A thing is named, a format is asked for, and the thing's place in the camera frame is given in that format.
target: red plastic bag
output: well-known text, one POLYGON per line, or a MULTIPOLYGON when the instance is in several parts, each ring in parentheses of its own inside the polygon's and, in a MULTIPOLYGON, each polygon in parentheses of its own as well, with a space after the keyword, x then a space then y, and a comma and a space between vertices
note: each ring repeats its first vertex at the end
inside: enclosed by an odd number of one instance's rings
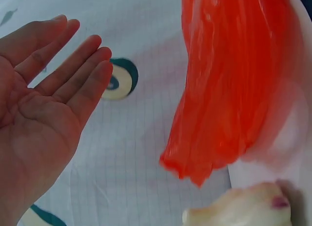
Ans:
POLYGON ((182 0, 189 64, 160 157, 167 170, 200 186, 254 144, 299 28, 294 17, 290 0, 182 0))

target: skin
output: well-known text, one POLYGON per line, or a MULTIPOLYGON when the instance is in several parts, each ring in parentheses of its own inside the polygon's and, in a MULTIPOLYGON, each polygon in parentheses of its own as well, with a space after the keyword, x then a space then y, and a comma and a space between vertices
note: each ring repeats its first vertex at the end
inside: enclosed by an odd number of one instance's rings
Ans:
POLYGON ((107 87, 111 51, 90 36, 35 88, 28 84, 79 29, 58 16, 0 39, 0 222, 15 226, 56 181, 107 87))

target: white fabric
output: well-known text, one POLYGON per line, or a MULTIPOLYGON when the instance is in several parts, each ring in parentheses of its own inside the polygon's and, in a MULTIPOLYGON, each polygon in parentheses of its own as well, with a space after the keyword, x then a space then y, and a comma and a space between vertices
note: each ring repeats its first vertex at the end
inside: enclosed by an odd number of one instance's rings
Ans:
POLYGON ((19 0, 17 7, 12 3, 10 10, 18 10, 0 27, 0 36, 62 13, 81 22, 79 32, 32 85, 91 34, 101 35, 115 58, 128 58, 139 70, 137 88, 129 97, 99 103, 74 159, 37 202, 68 226, 179 226, 185 208, 209 205, 230 188, 226 169, 214 173, 198 190, 158 165, 186 77, 180 3, 19 0))

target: white plastic item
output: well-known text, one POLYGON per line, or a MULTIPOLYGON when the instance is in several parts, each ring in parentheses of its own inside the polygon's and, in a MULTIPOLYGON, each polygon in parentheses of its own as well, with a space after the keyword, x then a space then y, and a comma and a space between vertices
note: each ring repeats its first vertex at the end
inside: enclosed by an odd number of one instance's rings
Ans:
POLYGON ((183 213, 183 226, 291 225, 290 204, 273 183, 231 189, 210 207, 183 213))
POLYGON ((253 148, 229 166, 233 188, 278 181, 292 206, 295 226, 312 226, 312 22, 291 0, 306 48, 303 77, 281 80, 263 132, 253 148))

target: plastic bag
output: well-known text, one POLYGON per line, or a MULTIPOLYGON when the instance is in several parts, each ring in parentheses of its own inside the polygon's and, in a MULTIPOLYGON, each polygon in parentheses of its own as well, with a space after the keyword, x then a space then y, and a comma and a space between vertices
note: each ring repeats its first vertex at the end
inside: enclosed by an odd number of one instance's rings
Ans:
POLYGON ((299 29, 290 0, 182 0, 189 64, 160 163, 202 185, 256 141, 299 29))
POLYGON ((183 212, 183 226, 291 226, 291 206, 280 187, 262 183, 231 189, 210 207, 183 212))

